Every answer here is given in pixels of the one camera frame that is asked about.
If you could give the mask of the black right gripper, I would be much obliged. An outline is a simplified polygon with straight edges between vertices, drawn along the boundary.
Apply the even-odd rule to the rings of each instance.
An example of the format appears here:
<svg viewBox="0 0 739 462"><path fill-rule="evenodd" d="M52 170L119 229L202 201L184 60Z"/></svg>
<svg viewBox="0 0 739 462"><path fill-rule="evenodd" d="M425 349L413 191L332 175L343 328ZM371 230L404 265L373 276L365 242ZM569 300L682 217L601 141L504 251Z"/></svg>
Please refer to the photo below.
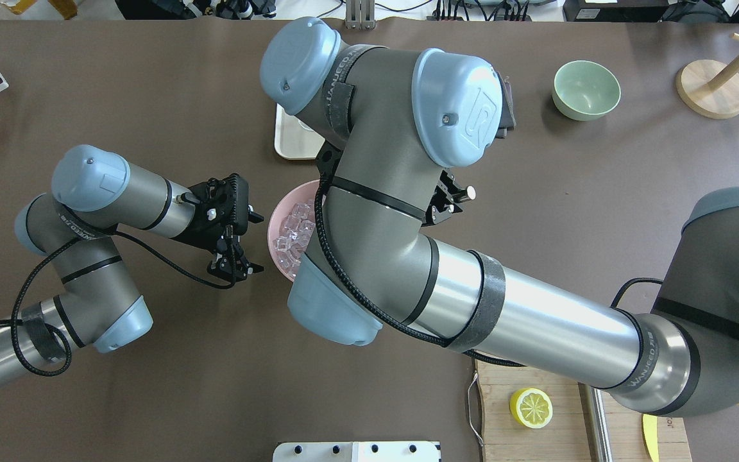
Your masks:
<svg viewBox="0 0 739 462"><path fill-rule="evenodd" d="M455 181L455 175L452 171L444 169L425 211L423 226L434 226L449 219L452 214L462 213L461 205L474 201L475 198L476 190L473 186L461 187Z"/></svg>

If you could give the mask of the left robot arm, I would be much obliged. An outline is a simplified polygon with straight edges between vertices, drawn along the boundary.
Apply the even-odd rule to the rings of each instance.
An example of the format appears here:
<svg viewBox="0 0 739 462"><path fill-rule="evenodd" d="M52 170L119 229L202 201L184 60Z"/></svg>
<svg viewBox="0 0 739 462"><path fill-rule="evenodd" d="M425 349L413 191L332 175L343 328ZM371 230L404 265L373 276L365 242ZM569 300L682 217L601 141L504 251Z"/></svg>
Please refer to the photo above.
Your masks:
<svg viewBox="0 0 739 462"><path fill-rule="evenodd" d="M125 225L211 254L211 282L173 261L193 281L231 289L263 270L241 237L264 217L237 173L184 187L90 144L74 146L54 169L51 190L17 215L19 242L42 260L30 272L9 318L0 320L0 387L32 373L67 371L74 351L110 353L150 331L153 319L114 237L137 243Z"/></svg>

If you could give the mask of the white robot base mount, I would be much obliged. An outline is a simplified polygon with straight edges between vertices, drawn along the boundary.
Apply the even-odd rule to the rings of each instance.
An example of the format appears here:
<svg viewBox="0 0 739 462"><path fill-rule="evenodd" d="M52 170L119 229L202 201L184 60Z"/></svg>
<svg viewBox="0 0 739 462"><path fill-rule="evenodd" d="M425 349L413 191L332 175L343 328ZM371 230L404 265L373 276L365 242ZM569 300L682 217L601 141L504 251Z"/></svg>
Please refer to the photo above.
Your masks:
<svg viewBox="0 0 739 462"><path fill-rule="evenodd" d="M436 441L322 441L279 444L273 461L442 461Z"/></svg>

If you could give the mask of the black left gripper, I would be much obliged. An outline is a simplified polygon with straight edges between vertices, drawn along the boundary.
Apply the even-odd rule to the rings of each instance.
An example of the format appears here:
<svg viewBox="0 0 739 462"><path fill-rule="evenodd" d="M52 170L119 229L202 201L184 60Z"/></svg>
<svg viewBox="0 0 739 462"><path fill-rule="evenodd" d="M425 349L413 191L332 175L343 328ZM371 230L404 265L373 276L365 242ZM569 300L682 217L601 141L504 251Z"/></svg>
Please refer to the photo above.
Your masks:
<svg viewBox="0 0 739 462"><path fill-rule="evenodd" d="M225 231L241 236L249 223L264 222L264 216L249 203L249 184L243 176L232 173L226 178L209 178L188 188L187 203L194 214L187 228L174 237L176 242L214 252L207 266L209 275L234 286L264 267L250 262L239 244L217 244Z"/></svg>

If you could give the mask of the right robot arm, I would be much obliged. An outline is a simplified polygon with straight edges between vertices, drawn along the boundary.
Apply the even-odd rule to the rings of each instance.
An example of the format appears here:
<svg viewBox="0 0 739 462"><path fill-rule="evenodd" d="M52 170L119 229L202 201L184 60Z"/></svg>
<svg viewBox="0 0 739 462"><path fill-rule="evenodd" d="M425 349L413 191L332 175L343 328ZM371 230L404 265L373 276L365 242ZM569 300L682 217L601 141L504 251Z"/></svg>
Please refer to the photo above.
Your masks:
<svg viewBox="0 0 739 462"><path fill-rule="evenodd" d="M562 55L488 62L282 26L260 79L325 138L325 242L288 306L344 345L382 319L663 416L739 402L739 123L672 94L674 59L610 52L614 114L552 107Z"/></svg>

